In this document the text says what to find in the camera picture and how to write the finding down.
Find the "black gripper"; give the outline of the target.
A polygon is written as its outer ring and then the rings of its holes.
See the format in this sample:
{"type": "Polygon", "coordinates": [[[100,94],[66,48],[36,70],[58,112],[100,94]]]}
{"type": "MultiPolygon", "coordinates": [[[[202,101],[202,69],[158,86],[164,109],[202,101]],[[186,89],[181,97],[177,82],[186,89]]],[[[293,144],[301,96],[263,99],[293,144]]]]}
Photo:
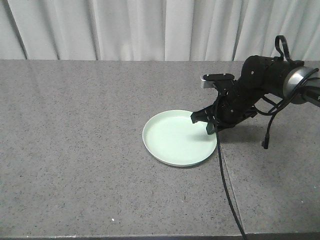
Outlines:
{"type": "MultiPolygon", "coordinates": [[[[253,55],[245,60],[240,78],[221,97],[217,105],[217,120],[220,127],[230,127],[242,121],[242,117],[260,98],[267,93],[265,73],[272,64],[270,57],[253,55]]],[[[205,122],[206,132],[212,135],[215,129],[215,105],[209,105],[190,116],[193,124],[205,122]]]]}

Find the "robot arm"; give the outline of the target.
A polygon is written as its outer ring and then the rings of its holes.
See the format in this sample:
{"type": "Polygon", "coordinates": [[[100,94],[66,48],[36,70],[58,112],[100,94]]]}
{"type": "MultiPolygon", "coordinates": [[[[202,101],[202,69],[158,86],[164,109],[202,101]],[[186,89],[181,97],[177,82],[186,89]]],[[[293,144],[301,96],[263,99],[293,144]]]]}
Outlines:
{"type": "Polygon", "coordinates": [[[218,92],[214,103],[191,114],[193,123],[207,123],[209,135],[235,125],[257,114],[273,117],[292,103],[320,105],[319,69],[307,67],[302,60],[253,55],[243,64],[239,79],[230,73],[204,74],[203,88],[218,92]],[[262,112],[255,104],[266,94],[281,98],[273,109],[262,112]]]}

